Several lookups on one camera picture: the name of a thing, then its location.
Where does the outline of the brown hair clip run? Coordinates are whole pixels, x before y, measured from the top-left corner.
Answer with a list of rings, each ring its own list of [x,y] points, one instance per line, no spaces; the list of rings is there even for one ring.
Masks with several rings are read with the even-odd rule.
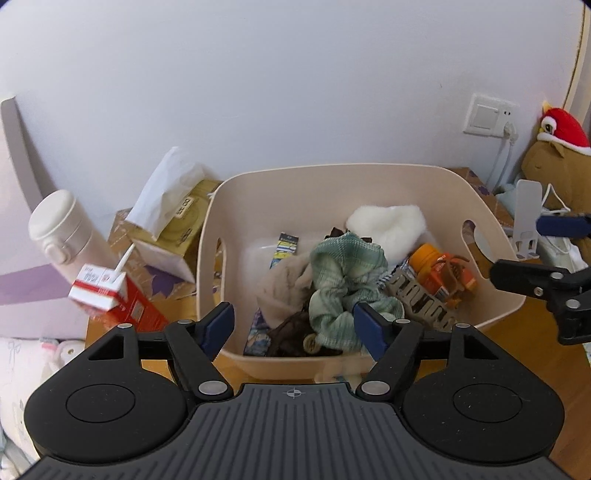
[[[452,255],[442,256],[434,264],[441,277],[441,283],[449,296],[462,293],[471,285],[473,278],[468,269],[469,260],[465,257]]]

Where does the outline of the orange medicine bottle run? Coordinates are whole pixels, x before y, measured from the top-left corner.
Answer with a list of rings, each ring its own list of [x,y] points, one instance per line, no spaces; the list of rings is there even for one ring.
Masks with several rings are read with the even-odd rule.
[[[409,258],[417,282],[449,309],[473,297],[478,282],[462,256],[443,253],[429,243],[421,245]]]

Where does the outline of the beige fluffy cloth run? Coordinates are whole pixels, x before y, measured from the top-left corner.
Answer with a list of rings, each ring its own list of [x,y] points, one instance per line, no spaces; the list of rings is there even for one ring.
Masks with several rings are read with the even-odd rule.
[[[270,328],[301,312],[311,298],[312,269],[310,256],[284,258],[270,268],[256,288],[256,302]]]

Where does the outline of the beige plastic storage bin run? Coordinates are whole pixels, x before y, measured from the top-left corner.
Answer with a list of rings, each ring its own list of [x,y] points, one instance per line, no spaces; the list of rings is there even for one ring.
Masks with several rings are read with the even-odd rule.
[[[362,375],[373,367],[353,324],[363,302],[388,321],[410,306],[388,286],[418,248],[434,246],[444,285],[429,330],[491,324],[520,295],[479,272],[463,234],[474,225],[497,259],[514,250],[494,214],[456,173],[436,167],[342,164],[274,169],[224,181],[209,203],[197,258],[197,311],[235,309],[222,348],[260,380]]]

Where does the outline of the yellow tissue box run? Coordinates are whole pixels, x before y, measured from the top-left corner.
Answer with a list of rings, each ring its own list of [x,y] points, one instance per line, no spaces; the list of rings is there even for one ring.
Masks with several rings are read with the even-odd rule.
[[[163,156],[125,218],[128,236],[147,266],[195,281],[200,232],[219,185],[181,148]]]

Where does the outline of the blue cartoon tissue pack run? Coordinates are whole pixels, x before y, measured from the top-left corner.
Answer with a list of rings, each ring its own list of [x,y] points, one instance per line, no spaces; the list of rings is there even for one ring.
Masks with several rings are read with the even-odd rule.
[[[252,325],[249,328],[249,335],[243,348],[245,356],[264,357],[270,348],[270,326],[263,318],[259,309],[253,316]]]

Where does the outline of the white bedding pile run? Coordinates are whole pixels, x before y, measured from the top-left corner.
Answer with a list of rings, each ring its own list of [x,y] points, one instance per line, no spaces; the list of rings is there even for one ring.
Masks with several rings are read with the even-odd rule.
[[[1,477],[16,479],[39,459],[24,422],[32,393],[84,350],[81,340],[1,339]]]

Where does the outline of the white fluffy item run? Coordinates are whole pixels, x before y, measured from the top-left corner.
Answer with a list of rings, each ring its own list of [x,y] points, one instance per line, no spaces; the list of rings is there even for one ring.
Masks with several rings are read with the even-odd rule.
[[[361,206],[346,221],[346,228],[359,237],[372,238],[389,264],[399,264],[427,231],[427,222],[416,205]]]

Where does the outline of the blue floral cloth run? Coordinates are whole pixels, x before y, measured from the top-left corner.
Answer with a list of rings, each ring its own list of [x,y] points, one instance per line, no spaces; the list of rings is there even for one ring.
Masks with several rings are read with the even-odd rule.
[[[406,272],[406,267],[407,267],[406,263],[401,263],[401,264],[397,265],[396,267],[394,267],[394,269],[392,269],[391,271],[382,274],[379,277],[379,279],[377,280],[377,286],[381,290],[386,289],[387,286],[391,284],[391,282],[393,282],[394,280],[396,280],[398,278],[398,275]]]

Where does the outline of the green scrunchie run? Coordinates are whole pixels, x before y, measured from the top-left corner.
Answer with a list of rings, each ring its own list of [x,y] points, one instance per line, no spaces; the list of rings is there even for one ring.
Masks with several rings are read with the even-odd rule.
[[[362,342],[353,326],[353,307],[367,303],[388,321],[405,316],[403,304],[377,286],[388,262],[383,249],[352,232],[318,243],[310,254],[315,291],[308,304],[318,343],[342,352],[358,352]]]

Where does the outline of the white thermos bottle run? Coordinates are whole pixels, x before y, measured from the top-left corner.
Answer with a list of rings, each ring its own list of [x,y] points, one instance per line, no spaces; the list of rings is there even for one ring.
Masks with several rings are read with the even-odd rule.
[[[69,284],[85,264],[113,269],[118,262],[82,205],[67,190],[57,190],[37,205],[29,218],[28,232]]]

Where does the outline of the long cartoon sticker box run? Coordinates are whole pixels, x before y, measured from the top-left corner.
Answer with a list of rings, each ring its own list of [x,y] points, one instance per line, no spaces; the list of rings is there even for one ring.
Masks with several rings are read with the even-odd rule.
[[[273,258],[270,261],[270,268],[276,266],[281,260],[297,254],[298,238],[284,232],[280,233],[279,240],[276,243]]]

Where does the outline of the brown bow hair accessory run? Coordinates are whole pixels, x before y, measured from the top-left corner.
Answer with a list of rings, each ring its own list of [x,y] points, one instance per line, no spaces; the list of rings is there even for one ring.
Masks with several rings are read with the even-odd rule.
[[[341,356],[342,350],[335,350],[318,343],[317,332],[311,328],[308,311],[291,315],[279,327],[267,333],[270,338],[266,357],[308,358]]]

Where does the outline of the red milk carton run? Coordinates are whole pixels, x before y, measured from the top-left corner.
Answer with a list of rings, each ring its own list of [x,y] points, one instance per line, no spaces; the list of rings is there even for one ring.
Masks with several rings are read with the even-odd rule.
[[[68,298],[90,315],[107,315],[115,325],[130,324],[138,332],[161,331],[168,320],[124,270],[133,251],[131,245],[114,269],[85,264],[72,283]]]

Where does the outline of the purple white board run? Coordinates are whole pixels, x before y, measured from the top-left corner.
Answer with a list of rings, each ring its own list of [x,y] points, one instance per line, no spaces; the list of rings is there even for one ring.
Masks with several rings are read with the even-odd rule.
[[[16,100],[1,101],[1,335],[24,339],[82,339],[84,312],[67,298],[69,285],[28,233],[42,200]]]

